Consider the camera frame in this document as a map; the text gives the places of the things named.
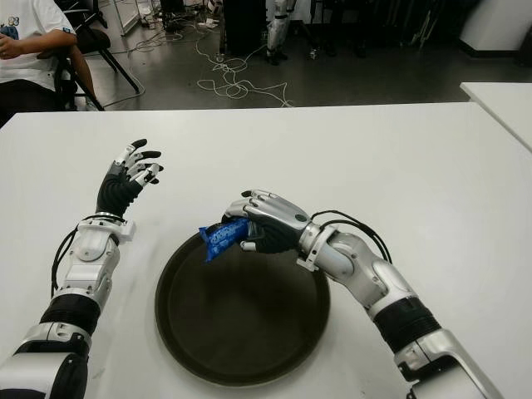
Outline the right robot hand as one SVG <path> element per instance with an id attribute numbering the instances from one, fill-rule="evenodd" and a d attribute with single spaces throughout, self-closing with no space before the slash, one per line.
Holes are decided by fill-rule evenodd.
<path id="1" fill-rule="evenodd" d="M 248 235 L 240 243 L 243 251 L 277 254 L 297 249 L 310 223 L 308 214 L 286 199 L 264 190 L 246 190 L 242 199 L 225 210 L 221 222 L 248 220 Z"/>

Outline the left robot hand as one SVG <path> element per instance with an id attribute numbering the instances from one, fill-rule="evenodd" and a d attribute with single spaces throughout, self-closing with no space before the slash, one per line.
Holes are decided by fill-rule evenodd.
<path id="1" fill-rule="evenodd" d="M 147 185 L 157 185 L 157 175 L 164 169 L 156 159 L 157 150 L 140 150 L 147 139 L 135 140 L 111 162 L 101 182 L 97 199 L 97 214 L 112 214 L 122 218 L 129 206 Z"/>

